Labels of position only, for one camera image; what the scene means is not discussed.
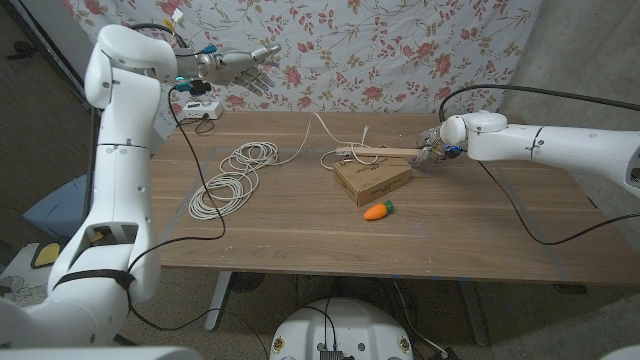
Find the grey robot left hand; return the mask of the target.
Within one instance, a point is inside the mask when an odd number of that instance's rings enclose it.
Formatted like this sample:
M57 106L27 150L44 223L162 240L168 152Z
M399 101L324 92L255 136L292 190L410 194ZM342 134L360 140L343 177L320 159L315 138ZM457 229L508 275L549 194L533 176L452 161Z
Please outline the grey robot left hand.
M225 53L209 53L197 56L199 76L215 85L237 85L262 96L275 86L267 73L260 69L271 55L281 51L280 44L270 44L247 52L231 50Z

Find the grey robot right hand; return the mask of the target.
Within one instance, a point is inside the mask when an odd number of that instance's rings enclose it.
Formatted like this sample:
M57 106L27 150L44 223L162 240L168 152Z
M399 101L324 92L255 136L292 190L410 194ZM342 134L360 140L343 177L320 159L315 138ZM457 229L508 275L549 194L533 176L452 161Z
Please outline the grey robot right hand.
M441 164L448 159L439 126L420 132L416 136L416 148L419 153L413 159L414 165Z

